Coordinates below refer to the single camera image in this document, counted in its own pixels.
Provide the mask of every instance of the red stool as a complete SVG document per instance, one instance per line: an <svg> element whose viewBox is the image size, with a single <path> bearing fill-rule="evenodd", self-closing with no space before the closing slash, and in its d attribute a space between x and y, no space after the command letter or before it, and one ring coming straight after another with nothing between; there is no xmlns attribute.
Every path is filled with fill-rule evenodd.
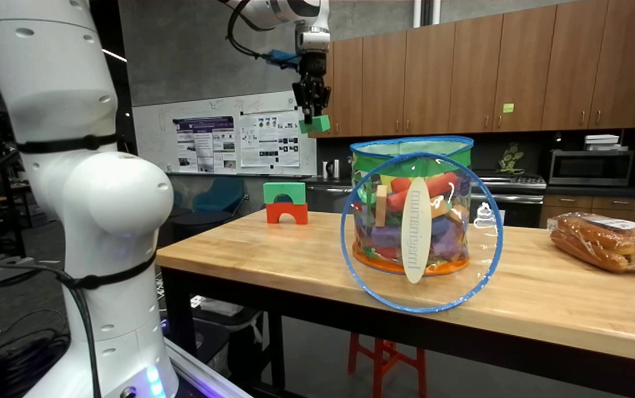
<svg viewBox="0 0 635 398"><path fill-rule="evenodd" d="M415 350L415 357L398 351L396 343L373 338L373 351L357 343L357 334L352 334L346 347L346 374L356 372L356 356L363 353L373 360L373 398L383 395L383 378L396 364L404 362L417 372L417 398L426 398L426 362L424 350Z"/></svg>

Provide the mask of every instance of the wooden cabinet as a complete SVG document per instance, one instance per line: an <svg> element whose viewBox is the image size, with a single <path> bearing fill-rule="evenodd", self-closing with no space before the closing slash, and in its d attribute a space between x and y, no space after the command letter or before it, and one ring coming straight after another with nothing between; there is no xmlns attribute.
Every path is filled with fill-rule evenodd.
<svg viewBox="0 0 635 398"><path fill-rule="evenodd" d="M449 97L450 132L492 131L502 15L455 22Z"/></svg>
<svg viewBox="0 0 635 398"><path fill-rule="evenodd" d="M404 132L404 31L363 37L361 47L363 134Z"/></svg>
<svg viewBox="0 0 635 398"><path fill-rule="evenodd" d="M607 0L576 0L557 7L542 131L591 126L605 5Z"/></svg>
<svg viewBox="0 0 635 398"><path fill-rule="evenodd" d="M635 129L635 0L607 0L593 129Z"/></svg>
<svg viewBox="0 0 635 398"><path fill-rule="evenodd" d="M505 15L496 131L539 131L555 10L555 7L544 7Z"/></svg>
<svg viewBox="0 0 635 398"><path fill-rule="evenodd" d="M321 137L635 129L635 0L343 40L326 61Z"/></svg>
<svg viewBox="0 0 635 398"><path fill-rule="evenodd" d="M576 197L576 194L544 194L539 226L563 211L594 211L613 219L635 220L635 197Z"/></svg>
<svg viewBox="0 0 635 398"><path fill-rule="evenodd" d="M453 25L407 31L404 132L449 129Z"/></svg>
<svg viewBox="0 0 635 398"><path fill-rule="evenodd" d="M363 132L361 60L361 40L332 41L324 76L324 83L332 88L324 109L332 120L332 131L314 137L357 137Z"/></svg>

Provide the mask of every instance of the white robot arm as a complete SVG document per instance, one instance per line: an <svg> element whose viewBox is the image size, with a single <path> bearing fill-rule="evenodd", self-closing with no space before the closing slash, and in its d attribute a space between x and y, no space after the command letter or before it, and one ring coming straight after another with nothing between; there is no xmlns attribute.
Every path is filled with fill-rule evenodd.
<svg viewBox="0 0 635 398"><path fill-rule="evenodd" d="M326 0L227 5L246 9L257 28L297 20L294 92L304 116L318 114L326 99ZM31 189L64 226L64 270L93 280L81 288L90 334L64 290L71 347L29 395L175 395L152 268L173 185L157 166L116 152L116 97L85 0L0 0L0 92Z"/></svg>
<svg viewBox="0 0 635 398"><path fill-rule="evenodd" d="M298 70L298 82L292 83L297 103L304 114L304 123L318 116L330 101L330 88L322 83L324 53L330 47L330 0L220 0L232 9L227 22L227 41L249 56L262 57L280 68L292 66ZM241 15L253 31L271 31L280 22L294 25L294 51L286 56L280 51L257 53L241 47L232 37L235 18Z"/></svg>

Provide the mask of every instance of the kitchen cabinet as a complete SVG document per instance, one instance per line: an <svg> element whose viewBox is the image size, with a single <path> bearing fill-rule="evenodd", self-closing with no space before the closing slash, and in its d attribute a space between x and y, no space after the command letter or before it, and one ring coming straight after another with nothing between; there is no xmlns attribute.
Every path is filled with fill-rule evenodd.
<svg viewBox="0 0 635 398"><path fill-rule="evenodd" d="M361 41L363 134L404 132L404 31L369 35Z"/></svg>
<svg viewBox="0 0 635 398"><path fill-rule="evenodd" d="M635 0L607 0L591 126L635 129Z"/></svg>
<svg viewBox="0 0 635 398"><path fill-rule="evenodd" d="M463 20L453 26L450 132L492 131L499 28L502 15Z"/></svg>
<svg viewBox="0 0 635 398"><path fill-rule="evenodd" d="M449 129L453 25L411 28L404 43L404 132L443 132Z"/></svg>
<svg viewBox="0 0 635 398"><path fill-rule="evenodd" d="M555 10L544 7L502 18L496 131L539 131Z"/></svg>
<svg viewBox="0 0 635 398"><path fill-rule="evenodd" d="M361 129L361 40L332 41L324 83L332 88L324 112L332 131L314 137L357 137Z"/></svg>
<svg viewBox="0 0 635 398"><path fill-rule="evenodd" d="M635 220L635 197L544 194L539 226L563 211L594 211Z"/></svg>
<svg viewBox="0 0 635 398"><path fill-rule="evenodd" d="M591 123L605 7L607 0L557 7L542 131L580 131Z"/></svg>

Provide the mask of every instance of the table leg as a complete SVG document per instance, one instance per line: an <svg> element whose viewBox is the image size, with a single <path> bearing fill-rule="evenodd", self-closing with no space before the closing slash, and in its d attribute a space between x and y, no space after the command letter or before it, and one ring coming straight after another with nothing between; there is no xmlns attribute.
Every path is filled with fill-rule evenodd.
<svg viewBox="0 0 635 398"><path fill-rule="evenodd" d="M286 388L286 347L280 334L280 314L268 311L268 323L269 323L271 386Z"/></svg>
<svg viewBox="0 0 635 398"><path fill-rule="evenodd" d="M189 288L186 283L186 276L184 271L164 268L162 280L164 280L167 338L188 353L196 356L193 311L189 311Z"/></svg>

